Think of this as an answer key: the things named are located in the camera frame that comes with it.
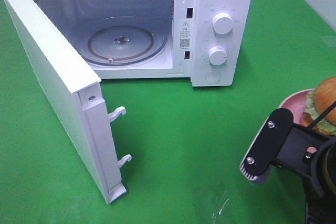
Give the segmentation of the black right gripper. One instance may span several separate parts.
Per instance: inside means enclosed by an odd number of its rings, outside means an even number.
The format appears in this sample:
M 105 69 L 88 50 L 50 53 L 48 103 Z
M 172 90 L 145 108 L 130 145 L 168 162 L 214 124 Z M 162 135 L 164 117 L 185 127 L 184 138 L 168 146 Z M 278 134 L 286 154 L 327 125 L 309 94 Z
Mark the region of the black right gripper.
M 278 108 L 259 129 L 239 168 L 249 181 L 264 184 L 275 163 L 300 175 L 314 198 L 335 197 L 322 171 L 322 158 L 333 144 L 334 135 L 293 124 L 292 112 Z

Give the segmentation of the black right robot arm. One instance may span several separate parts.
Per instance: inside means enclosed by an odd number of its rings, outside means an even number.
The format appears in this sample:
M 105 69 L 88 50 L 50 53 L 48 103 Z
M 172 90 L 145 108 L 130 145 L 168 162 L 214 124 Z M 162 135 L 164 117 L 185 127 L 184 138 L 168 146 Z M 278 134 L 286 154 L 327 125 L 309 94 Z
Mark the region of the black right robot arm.
M 263 184 L 273 167 L 301 176 L 306 223 L 335 223 L 335 137 L 294 123 L 290 110 L 272 112 L 240 164 L 244 176 Z

